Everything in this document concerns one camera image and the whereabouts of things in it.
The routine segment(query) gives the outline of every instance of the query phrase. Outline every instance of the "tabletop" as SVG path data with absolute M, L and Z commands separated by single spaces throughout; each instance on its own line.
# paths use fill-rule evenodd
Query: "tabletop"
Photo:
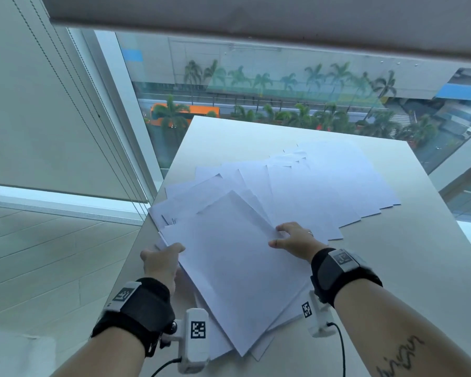
M 227 161 L 264 160 L 298 143 L 349 140 L 356 143 L 401 200 L 400 206 L 341 228 L 344 239 L 330 241 L 359 253 L 373 267 L 384 287 L 427 317 L 471 356 L 471 244 L 405 141 L 305 130 L 244 121 L 195 117 L 182 141 L 155 202 L 166 198 L 168 184 L 194 179 L 196 166 Z M 139 253 L 159 238 L 147 216 L 110 294 L 129 280 L 143 276 Z M 172 305 L 178 319 L 195 307 L 188 282 L 177 276 Z M 368 376 L 336 313 L 344 334 L 349 376 Z M 164 362 L 177 357 L 177 346 L 157 350 L 145 361 L 141 377 L 150 376 Z M 176 366 L 160 377 L 177 375 Z M 276 332 L 262 359 L 239 357 L 235 351 L 208 365 L 203 375 L 288 377 L 340 376 L 338 336 L 312 338 L 302 320 Z

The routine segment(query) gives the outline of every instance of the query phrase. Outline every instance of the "stack of paper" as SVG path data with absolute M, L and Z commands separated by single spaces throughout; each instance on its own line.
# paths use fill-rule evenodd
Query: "stack of paper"
M 268 241 L 299 222 L 322 242 L 339 228 L 399 204 L 351 142 L 304 143 L 264 161 L 197 167 L 195 180 L 166 186 L 150 214 L 165 244 L 181 242 L 180 264 L 211 318 L 211 359 L 235 348 L 258 360 L 271 331 L 300 316 L 310 266 Z

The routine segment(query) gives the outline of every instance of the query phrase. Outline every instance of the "black cable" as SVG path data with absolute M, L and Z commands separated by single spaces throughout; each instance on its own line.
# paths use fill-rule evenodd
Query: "black cable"
M 171 364 L 176 364 L 178 362 L 181 362 L 181 357 L 178 357 L 178 358 L 174 358 L 172 360 L 169 360 L 168 362 L 166 362 L 164 365 L 162 365 L 159 369 L 157 369 L 155 371 L 154 374 L 152 374 L 152 377 L 155 377 L 157 375 L 157 373 L 159 373 L 162 369 L 164 369 L 165 367 L 167 367 L 168 365 L 171 365 Z
M 344 373 L 342 374 L 343 377 L 345 377 L 345 349 L 344 349 L 344 339 L 342 339 L 342 332 L 340 331 L 340 328 L 337 324 L 335 323 L 327 323 L 328 327 L 331 327 L 332 325 L 337 327 L 337 330 L 339 331 L 339 336 L 340 336 L 340 344 L 342 345 L 342 367 L 344 368 Z

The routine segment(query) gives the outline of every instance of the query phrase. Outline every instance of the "left hand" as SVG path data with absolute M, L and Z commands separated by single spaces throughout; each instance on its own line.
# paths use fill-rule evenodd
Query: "left hand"
M 173 243 L 162 251 L 143 250 L 139 257 L 143 260 L 144 276 L 154 278 L 169 288 L 171 296 L 176 285 L 174 278 L 178 269 L 178 254 L 185 250 L 181 243 Z

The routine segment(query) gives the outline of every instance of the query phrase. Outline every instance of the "hand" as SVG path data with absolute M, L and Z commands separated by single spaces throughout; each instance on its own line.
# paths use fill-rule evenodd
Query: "hand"
M 277 231 L 285 231 L 290 236 L 285 239 L 273 239 L 269 246 L 275 249 L 285 249 L 290 254 L 312 262 L 314 255 L 322 249 L 328 248 L 328 245 L 314 239 L 308 229 L 302 228 L 296 222 L 287 222 L 276 226 Z
M 154 278 L 169 288 L 171 296 L 176 285 L 174 278 L 178 269 L 178 254 L 185 250 L 181 243 L 173 243 L 162 251 L 143 250 L 139 257 L 143 260 L 144 276 Z

